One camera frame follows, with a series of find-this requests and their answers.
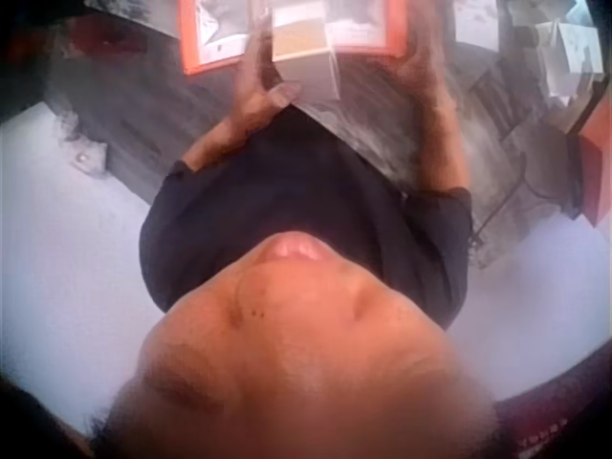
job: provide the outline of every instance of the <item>black shirt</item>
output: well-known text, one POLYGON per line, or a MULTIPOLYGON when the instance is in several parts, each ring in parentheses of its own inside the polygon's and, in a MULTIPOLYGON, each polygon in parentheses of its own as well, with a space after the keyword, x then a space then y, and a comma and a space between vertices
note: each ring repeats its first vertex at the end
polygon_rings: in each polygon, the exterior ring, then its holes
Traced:
POLYGON ((167 312, 268 236, 325 241, 448 326, 467 288, 470 194, 400 193, 294 108, 199 172, 178 162, 141 235, 145 284, 167 312))

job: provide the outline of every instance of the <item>eyebrow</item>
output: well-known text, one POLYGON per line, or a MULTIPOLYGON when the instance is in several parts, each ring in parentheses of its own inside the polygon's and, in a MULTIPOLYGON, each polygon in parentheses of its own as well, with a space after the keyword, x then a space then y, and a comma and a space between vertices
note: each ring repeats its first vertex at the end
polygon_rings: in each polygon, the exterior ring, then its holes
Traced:
POLYGON ((208 391, 196 388, 180 372, 154 364, 142 375, 142 385, 163 400, 191 412, 219 415, 225 404, 208 391))

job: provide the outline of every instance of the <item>orange frame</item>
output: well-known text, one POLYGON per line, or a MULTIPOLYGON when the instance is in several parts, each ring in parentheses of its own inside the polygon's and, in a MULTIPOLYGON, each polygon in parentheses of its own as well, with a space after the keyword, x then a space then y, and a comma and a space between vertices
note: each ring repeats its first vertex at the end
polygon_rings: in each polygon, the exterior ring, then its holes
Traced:
MULTIPOLYGON (((386 43, 382 48, 365 46, 340 46, 340 53, 367 55, 394 55, 405 53, 407 45, 407 8, 408 0, 385 0, 387 7, 386 43)), ((187 75, 197 74, 207 70, 235 64, 240 57, 230 57, 209 64, 200 63, 198 50, 198 29, 196 26, 196 10, 194 0, 179 0, 179 28, 181 30, 181 54, 183 69, 187 75)))

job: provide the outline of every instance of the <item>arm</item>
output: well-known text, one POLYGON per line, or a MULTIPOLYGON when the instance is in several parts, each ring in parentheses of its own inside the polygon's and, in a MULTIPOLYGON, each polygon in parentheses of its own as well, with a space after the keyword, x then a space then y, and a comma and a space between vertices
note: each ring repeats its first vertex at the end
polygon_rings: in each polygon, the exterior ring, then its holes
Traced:
POLYGON ((188 149, 183 155, 183 163, 197 172, 236 152, 244 142, 245 136, 232 127, 230 119, 224 119, 188 149))
POLYGON ((247 46, 236 76, 234 103, 229 115, 196 141, 183 156, 194 172, 235 153, 251 134, 266 127, 298 96, 296 83, 280 83, 270 91, 262 83, 262 56, 270 46, 265 29, 258 27, 247 46))
POLYGON ((470 184, 463 154, 455 103, 445 83, 445 57, 436 2, 409 4, 412 54, 386 62, 389 72, 415 102, 423 133, 419 152, 419 186, 423 191, 447 192, 470 184))
POLYGON ((419 183, 425 191, 447 192, 468 188, 470 175, 463 153, 455 103, 446 88, 435 98, 417 101, 421 112, 423 144, 419 152, 419 183))

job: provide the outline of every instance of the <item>small box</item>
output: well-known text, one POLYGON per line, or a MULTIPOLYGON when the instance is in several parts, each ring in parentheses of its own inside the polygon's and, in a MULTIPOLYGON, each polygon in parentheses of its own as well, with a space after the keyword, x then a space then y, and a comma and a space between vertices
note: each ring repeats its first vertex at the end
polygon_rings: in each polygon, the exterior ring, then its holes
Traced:
POLYGON ((283 80, 302 84, 302 101, 339 99, 338 64, 327 33, 325 5, 308 2, 272 13, 273 63, 283 80))

